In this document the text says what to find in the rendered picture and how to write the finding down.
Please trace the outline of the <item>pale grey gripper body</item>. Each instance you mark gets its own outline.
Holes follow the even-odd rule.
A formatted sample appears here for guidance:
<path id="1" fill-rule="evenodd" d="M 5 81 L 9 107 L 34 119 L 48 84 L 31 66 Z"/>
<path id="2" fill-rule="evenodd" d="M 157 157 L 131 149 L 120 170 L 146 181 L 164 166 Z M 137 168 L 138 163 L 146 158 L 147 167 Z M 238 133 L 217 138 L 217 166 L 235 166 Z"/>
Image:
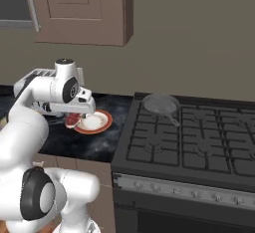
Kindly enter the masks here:
<path id="1" fill-rule="evenodd" d="M 64 104 L 65 113 L 74 114 L 93 114 L 96 111 L 96 103 L 94 100 L 90 100 L 86 103 L 72 102 Z"/>

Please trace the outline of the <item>red raw steak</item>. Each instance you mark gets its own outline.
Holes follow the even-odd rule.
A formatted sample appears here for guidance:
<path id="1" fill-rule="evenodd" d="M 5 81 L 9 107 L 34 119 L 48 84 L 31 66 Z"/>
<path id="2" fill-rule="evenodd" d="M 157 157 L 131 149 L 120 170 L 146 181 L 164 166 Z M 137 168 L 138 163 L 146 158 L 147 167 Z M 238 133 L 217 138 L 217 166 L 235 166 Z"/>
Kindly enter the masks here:
<path id="1" fill-rule="evenodd" d="M 66 117 L 65 125 L 67 128 L 74 128 L 79 121 L 81 120 L 82 115 L 81 114 L 68 114 Z"/>

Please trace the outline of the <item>white plate with orange rim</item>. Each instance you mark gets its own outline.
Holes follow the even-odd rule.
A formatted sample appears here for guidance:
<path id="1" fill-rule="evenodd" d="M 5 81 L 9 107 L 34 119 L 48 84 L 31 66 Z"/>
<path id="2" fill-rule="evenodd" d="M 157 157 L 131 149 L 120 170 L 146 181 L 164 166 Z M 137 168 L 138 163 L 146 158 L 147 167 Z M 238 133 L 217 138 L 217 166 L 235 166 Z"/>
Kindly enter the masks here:
<path id="1" fill-rule="evenodd" d="M 97 134 L 107 130 L 113 123 L 110 113 L 96 110 L 93 114 L 86 114 L 75 126 L 75 131 L 82 134 Z"/>

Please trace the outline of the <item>white toaster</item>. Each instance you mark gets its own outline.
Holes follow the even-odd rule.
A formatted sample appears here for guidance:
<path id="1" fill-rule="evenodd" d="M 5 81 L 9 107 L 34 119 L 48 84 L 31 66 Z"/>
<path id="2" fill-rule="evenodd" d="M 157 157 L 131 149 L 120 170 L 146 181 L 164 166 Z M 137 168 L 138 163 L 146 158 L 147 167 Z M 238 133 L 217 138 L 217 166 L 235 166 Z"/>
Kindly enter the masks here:
<path id="1" fill-rule="evenodd" d="M 56 71 L 52 69 L 35 69 L 14 84 L 14 97 L 18 98 L 25 87 L 37 76 L 55 77 Z M 49 103 L 33 102 L 31 108 L 44 116 L 62 117 L 63 113 L 50 112 Z"/>

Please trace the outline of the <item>grey frying pan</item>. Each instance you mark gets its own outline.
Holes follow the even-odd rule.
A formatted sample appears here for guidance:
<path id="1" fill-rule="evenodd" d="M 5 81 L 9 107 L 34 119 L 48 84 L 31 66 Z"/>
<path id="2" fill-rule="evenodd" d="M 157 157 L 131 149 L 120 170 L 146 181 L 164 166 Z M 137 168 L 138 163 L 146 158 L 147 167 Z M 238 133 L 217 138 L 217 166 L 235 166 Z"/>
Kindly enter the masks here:
<path id="1" fill-rule="evenodd" d="M 180 123 L 172 115 L 179 110 L 178 100 L 170 95 L 150 94 L 142 100 L 144 108 L 155 114 L 168 117 L 176 126 L 180 127 Z"/>

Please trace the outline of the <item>dark grey stove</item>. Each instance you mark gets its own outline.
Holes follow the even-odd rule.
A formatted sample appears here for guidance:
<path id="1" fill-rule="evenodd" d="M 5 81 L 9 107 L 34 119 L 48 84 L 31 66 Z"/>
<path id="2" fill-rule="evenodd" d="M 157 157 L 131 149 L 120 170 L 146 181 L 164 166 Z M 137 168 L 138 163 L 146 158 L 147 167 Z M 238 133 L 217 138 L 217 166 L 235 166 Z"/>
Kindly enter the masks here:
<path id="1" fill-rule="evenodd" d="M 117 233 L 255 233 L 255 102 L 181 97 L 176 127 L 143 97 L 111 163 Z"/>

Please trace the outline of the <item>dark grey microwave oven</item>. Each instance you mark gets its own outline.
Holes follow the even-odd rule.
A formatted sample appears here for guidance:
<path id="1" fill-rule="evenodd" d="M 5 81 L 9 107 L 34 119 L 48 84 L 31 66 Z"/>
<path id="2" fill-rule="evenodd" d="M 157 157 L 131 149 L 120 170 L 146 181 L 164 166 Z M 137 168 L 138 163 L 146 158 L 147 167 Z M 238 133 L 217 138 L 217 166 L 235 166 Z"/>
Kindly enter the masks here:
<path id="1" fill-rule="evenodd" d="M 0 28 L 32 27 L 27 0 L 0 0 Z"/>

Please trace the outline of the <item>white wall socket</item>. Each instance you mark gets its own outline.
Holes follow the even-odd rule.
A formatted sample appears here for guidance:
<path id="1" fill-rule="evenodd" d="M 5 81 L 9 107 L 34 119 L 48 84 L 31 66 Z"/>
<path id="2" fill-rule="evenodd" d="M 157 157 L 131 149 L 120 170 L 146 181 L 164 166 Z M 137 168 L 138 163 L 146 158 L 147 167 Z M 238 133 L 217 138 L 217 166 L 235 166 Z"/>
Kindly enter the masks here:
<path id="1" fill-rule="evenodd" d="M 77 71 L 78 71 L 79 84 L 80 86 L 83 86 L 85 84 L 83 68 L 77 68 Z"/>

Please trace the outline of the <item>brown wall cupboard door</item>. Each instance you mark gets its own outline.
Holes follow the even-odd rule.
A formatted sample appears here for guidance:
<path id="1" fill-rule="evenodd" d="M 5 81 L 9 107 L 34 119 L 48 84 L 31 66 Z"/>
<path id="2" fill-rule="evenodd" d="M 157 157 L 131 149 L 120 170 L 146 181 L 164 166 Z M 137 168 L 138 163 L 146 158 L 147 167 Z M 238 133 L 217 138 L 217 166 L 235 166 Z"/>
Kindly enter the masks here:
<path id="1" fill-rule="evenodd" d="M 133 35 L 133 0 L 34 0 L 40 43 L 124 46 Z"/>

